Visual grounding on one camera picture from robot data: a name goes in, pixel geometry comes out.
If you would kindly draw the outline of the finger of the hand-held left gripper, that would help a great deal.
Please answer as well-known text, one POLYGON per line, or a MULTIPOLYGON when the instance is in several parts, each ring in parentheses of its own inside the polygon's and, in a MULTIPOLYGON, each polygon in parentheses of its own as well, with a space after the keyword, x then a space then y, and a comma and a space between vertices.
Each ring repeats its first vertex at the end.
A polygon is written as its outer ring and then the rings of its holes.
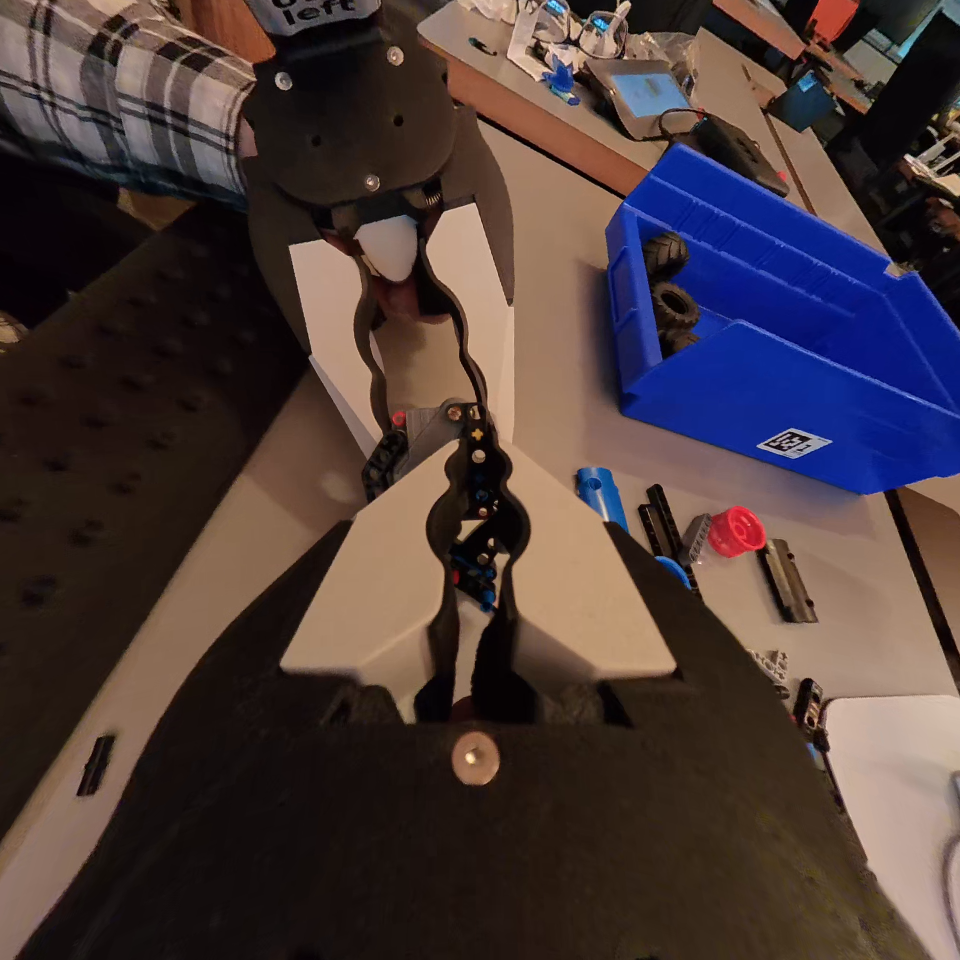
POLYGON ((391 427, 386 374, 374 338, 378 300, 363 257, 328 240, 289 254, 306 324, 310 362, 365 457, 391 427))
POLYGON ((460 309, 466 351, 484 378, 486 408, 499 438, 511 443, 516 423, 515 312, 474 201, 444 210, 425 244, 433 279, 460 309))

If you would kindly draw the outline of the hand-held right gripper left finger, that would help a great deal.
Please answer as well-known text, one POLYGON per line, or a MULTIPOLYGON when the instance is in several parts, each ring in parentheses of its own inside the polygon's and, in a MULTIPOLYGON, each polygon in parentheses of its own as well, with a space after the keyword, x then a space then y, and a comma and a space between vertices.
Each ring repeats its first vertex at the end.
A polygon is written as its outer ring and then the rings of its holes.
POLYGON ((360 685, 425 685, 454 674, 459 616, 452 606, 442 636, 450 580, 427 521, 450 488, 446 467, 458 448, 447 442, 355 515, 282 654, 285 673, 360 685))

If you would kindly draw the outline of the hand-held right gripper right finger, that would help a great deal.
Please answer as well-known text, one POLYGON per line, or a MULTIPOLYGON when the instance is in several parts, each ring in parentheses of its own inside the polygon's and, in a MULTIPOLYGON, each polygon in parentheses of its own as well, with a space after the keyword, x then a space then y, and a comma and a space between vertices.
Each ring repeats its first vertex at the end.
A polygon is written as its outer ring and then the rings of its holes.
POLYGON ((500 449, 506 493, 526 517, 498 560, 500 583, 510 571, 510 670, 526 683, 672 674, 676 660, 602 517, 518 446, 500 449))

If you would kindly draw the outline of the pile of black beams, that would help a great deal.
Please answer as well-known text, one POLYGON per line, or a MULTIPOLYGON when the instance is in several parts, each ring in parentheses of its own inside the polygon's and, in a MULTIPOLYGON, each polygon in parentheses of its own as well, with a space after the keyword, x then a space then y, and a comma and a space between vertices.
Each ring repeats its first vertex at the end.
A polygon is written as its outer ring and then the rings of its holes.
MULTIPOLYGON (((646 496, 646 502, 637 507, 637 513, 653 556, 666 555, 677 561, 691 577, 693 582, 691 593, 702 598, 695 567, 701 559, 704 548, 708 547, 713 554, 724 559, 714 552, 707 541, 711 517, 714 514, 695 515, 684 532, 681 532, 663 487, 661 485, 648 487, 646 496)), ((743 556, 752 556, 759 561, 758 552, 743 556)), ((778 689, 767 677, 766 679, 774 688, 780 701, 786 705, 791 691, 789 677, 788 689, 778 689)), ((830 742, 822 717, 826 703, 822 686, 813 678, 801 679, 791 703, 789 713, 807 742, 808 750, 815 761, 825 762, 830 750, 830 742)))

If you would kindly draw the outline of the black toy chassis assembly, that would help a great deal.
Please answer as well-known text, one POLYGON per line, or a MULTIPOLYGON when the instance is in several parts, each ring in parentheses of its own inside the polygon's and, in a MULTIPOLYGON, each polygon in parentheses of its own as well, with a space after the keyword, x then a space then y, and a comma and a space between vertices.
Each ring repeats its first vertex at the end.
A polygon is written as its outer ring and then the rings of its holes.
POLYGON ((494 466, 487 439, 474 438, 477 430, 483 430, 481 411, 461 397, 433 407, 399 409, 367 456, 361 482, 371 503, 445 444, 467 438, 463 515, 446 556, 453 586, 492 615, 498 606, 498 555, 506 552, 503 539, 512 533, 510 519, 498 517, 503 471, 494 466))

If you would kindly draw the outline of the person's left forearm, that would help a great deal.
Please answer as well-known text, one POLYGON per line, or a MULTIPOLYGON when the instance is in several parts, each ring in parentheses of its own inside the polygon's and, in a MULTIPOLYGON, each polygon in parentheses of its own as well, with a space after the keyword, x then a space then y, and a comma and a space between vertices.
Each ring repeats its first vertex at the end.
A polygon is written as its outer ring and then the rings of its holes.
POLYGON ((246 210, 246 59, 161 2, 3 1, 2 157, 246 210))

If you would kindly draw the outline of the grey desk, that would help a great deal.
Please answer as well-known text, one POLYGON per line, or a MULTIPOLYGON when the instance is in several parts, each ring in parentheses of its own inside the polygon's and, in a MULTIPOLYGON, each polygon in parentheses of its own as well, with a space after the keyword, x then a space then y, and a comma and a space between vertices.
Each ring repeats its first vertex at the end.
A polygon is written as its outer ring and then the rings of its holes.
MULTIPOLYGON (((788 649, 829 696, 956 696, 954 679, 880 495, 857 498, 625 419, 603 332, 602 219, 585 185, 584 239, 519 252, 515 433, 563 486, 612 466, 625 497, 648 482, 675 510, 735 500, 784 523, 818 625, 777 621, 742 559, 703 570, 690 598, 645 561, 644 596, 674 645, 736 637, 788 649)), ((602 958, 664 918, 732 958, 773 930, 761 896, 721 883, 671 773, 659 791, 654 723, 497 731, 486 786, 451 769, 461 725, 322 726, 330 682, 279 673, 287 622, 327 555, 321 528, 362 498, 349 431, 304 375, 175 570, 126 653, 2 841, 2 958, 47 920, 80 925, 43 958, 602 958), (99 791, 76 790, 96 738, 117 736, 99 791)))

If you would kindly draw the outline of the person's left hand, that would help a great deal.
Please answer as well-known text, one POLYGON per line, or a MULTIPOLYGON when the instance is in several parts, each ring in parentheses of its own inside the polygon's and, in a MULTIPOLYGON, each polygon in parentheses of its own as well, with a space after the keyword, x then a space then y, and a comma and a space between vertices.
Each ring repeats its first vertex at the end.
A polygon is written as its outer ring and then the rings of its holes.
POLYGON ((380 275, 373 276, 371 280, 378 307, 386 320, 402 318, 427 325, 439 325, 450 318, 446 310, 437 312, 421 306, 413 276, 400 282, 393 282, 380 275))

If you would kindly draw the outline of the blue flat panel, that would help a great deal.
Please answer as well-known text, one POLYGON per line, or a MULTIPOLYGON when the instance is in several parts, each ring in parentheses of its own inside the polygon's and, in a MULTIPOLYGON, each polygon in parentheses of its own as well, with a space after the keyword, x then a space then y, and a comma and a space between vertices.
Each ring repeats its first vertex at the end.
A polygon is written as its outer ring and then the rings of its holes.
POLYGON ((604 522, 630 533, 626 512, 612 472, 603 466, 583 466, 575 474, 575 492, 604 522))

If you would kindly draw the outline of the red wheel rim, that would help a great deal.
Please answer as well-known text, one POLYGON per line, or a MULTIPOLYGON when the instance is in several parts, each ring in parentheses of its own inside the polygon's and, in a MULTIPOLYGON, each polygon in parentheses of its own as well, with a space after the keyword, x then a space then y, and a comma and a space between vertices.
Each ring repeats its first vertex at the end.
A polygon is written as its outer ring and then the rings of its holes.
POLYGON ((734 559, 761 551, 767 534, 761 520, 749 509, 731 506, 710 518, 706 540, 724 559, 734 559))

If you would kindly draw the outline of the black cylindrical panel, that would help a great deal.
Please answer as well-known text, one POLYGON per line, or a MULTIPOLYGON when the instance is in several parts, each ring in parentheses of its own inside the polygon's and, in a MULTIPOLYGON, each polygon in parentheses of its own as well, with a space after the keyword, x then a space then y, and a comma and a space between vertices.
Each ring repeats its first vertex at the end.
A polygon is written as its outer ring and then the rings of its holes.
POLYGON ((757 551, 757 559, 780 620, 795 625, 818 623, 815 604, 788 543, 768 538, 757 551))

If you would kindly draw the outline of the blue small figure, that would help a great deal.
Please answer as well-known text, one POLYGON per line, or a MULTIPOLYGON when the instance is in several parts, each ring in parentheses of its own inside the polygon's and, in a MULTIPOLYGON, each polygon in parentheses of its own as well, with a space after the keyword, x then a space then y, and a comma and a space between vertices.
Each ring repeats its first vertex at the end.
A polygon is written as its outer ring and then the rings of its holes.
POLYGON ((546 86, 546 89, 571 107, 576 107, 581 103, 580 97, 575 92, 575 78, 570 65, 553 56, 550 66, 541 77, 540 83, 546 86))

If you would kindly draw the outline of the grey tablet device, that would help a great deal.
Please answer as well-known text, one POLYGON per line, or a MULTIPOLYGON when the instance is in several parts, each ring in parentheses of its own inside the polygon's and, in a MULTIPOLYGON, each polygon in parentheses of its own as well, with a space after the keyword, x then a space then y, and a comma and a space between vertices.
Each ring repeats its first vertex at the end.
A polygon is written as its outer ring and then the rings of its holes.
POLYGON ((662 59, 589 57, 584 76, 611 120, 635 142, 664 138, 663 120, 694 112, 670 64, 662 59))

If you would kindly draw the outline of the blue tagged plastic bin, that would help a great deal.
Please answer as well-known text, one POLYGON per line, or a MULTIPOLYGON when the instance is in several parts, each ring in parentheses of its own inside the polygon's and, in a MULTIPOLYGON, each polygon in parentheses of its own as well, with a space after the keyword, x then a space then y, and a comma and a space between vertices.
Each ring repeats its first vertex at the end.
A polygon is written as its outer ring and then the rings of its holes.
POLYGON ((959 471, 958 328, 914 271, 686 146, 606 228, 622 414, 858 495, 959 471), (643 245, 672 232, 696 342, 662 354, 643 245))

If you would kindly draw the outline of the black box device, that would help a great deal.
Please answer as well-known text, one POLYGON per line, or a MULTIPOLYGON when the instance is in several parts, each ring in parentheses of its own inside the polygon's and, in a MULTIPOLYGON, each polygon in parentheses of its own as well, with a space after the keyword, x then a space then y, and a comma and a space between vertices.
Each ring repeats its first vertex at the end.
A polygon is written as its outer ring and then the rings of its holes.
POLYGON ((760 145, 740 127, 713 114, 699 112, 690 129, 668 133, 667 141, 686 146, 781 198, 789 194, 786 173, 770 163, 760 145))

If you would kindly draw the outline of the black pin connector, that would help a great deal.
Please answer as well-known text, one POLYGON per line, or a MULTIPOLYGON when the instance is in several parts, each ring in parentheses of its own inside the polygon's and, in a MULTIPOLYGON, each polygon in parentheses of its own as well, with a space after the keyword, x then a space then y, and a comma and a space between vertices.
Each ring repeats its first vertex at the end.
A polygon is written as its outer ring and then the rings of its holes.
POLYGON ((109 732, 94 741, 78 782, 77 798, 92 797, 101 788, 110 767, 116 739, 116 733, 109 732))

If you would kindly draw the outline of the book stand with white base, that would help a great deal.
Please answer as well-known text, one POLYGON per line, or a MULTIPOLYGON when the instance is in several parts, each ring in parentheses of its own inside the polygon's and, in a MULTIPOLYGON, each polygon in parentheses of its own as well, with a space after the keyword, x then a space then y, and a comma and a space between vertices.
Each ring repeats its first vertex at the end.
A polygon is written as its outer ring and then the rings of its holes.
POLYGON ((881 890, 932 958, 958 958, 958 697, 833 699, 822 721, 881 890))

